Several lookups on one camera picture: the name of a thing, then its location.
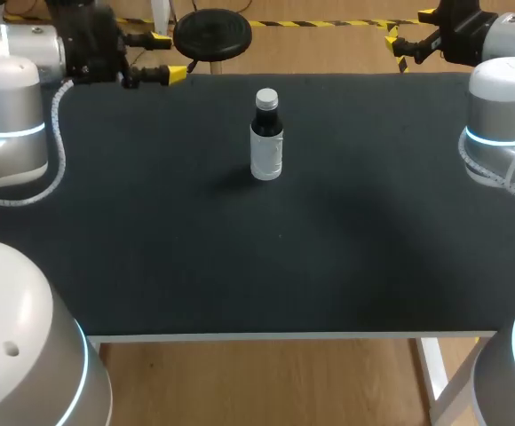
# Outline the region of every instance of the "black stool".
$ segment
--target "black stool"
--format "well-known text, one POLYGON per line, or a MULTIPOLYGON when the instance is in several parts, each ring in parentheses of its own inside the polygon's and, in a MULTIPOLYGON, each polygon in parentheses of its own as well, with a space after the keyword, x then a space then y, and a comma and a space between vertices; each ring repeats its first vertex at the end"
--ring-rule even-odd
POLYGON ((178 21, 173 31, 177 50, 197 62, 209 62, 212 74, 222 74, 223 60, 244 53, 251 44, 251 26, 239 13, 224 9, 201 9, 178 21))

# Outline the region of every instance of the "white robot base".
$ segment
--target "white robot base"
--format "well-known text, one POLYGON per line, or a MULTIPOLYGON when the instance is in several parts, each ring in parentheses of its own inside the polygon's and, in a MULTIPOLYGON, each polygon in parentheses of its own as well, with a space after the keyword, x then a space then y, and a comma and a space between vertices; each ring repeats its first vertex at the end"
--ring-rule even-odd
POLYGON ((0 244, 0 426, 105 426, 98 354, 38 267, 0 244))

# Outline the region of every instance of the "black mat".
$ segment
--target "black mat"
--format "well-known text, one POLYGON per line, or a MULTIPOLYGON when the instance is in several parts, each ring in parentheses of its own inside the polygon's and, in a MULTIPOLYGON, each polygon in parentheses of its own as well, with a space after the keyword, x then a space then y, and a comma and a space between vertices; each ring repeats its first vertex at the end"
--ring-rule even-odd
POLYGON ((458 158, 467 78, 76 88, 65 180, 0 209, 0 241, 93 335, 497 329, 515 312, 515 200, 458 158), (266 86, 286 135, 281 177, 259 183, 249 126, 266 86))

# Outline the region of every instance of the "bottle cap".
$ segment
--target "bottle cap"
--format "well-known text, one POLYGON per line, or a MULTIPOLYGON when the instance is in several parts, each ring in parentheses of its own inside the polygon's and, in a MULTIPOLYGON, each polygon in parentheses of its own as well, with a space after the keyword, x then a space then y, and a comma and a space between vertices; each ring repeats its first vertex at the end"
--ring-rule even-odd
POLYGON ((277 92, 273 89, 262 89, 256 95, 256 107, 262 111, 272 111, 279 105, 277 92))

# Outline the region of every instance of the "bottle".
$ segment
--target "bottle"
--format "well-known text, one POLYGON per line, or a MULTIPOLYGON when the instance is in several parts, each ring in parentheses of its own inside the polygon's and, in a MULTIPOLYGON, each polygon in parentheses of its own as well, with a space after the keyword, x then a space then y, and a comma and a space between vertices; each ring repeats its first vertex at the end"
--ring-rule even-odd
POLYGON ((277 114, 279 99, 273 89, 256 95, 256 118, 250 126, 251 174, 259 180, 273 180, 281 174, 283 124, 277 114))

